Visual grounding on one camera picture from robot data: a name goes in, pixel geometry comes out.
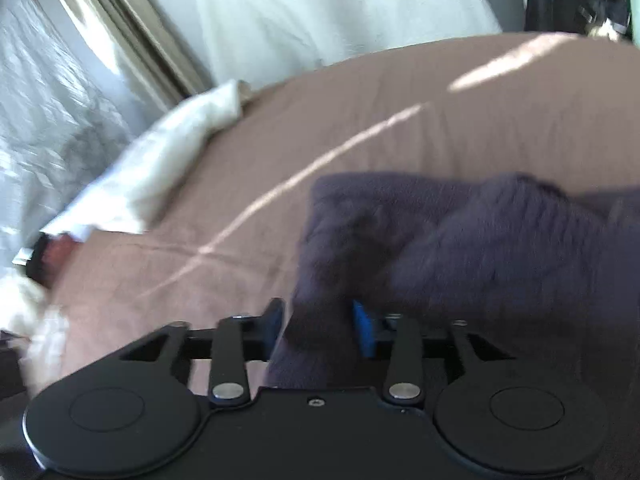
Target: dark clothing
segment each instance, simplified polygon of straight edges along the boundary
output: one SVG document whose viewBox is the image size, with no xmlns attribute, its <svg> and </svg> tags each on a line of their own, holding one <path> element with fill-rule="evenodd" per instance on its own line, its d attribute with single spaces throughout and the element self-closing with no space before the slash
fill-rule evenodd
<svg viewBox="0 0 640 480">
<path fill-rule="evenodd" d="M 322 178 L 268 385 L 377 384 L 380 366 L 354 340 L 354 300 L 433 326 L 466 319 L 514 355 L 592 387 L 610 416 L 596 477 L 638 478 L 639 212 L 638 191 L 568 198 L 521 175 Z"/>
</svg>

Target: bed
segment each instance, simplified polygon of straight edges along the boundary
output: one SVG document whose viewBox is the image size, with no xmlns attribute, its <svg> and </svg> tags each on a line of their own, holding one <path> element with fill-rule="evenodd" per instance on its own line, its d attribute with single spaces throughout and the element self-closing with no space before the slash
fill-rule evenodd
<svg viewBox="0 0 640 480">
<path fill-rule="evenodd" d="M 322 174 L 525 171 L 569 192 L 640 184 L 639 56 L 508 34 L 388 50 L 263 90 L 150 232 L 94 232 L 77 251 L 53 291 L 70 323 L 63 374 L 173 320 L 211 327 L 288 298 Z M 204 379 L 196 370 L 192 388 Z"/>
</svg>

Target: plastic sheet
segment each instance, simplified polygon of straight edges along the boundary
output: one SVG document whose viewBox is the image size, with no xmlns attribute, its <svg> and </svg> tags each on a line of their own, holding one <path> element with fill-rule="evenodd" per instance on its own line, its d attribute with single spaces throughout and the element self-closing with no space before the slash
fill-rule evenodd
<svg viewBox="0 0 640 480">
<path fill-rule="evenodd" d="M 0 276 L 132 140 L 36 0 L 0 0 Z"/>
</svg>

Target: beige curtain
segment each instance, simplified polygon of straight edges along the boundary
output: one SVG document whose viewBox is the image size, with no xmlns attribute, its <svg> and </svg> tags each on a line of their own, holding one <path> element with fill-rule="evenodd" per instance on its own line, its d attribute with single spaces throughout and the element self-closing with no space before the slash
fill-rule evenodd
<svg viewBox="0 0 640 480">
<path fill-rule="evenodd" d="M 161 112 L 206 90 L 148 0 L 60 0 L 100 60 Z"/>
</svg>

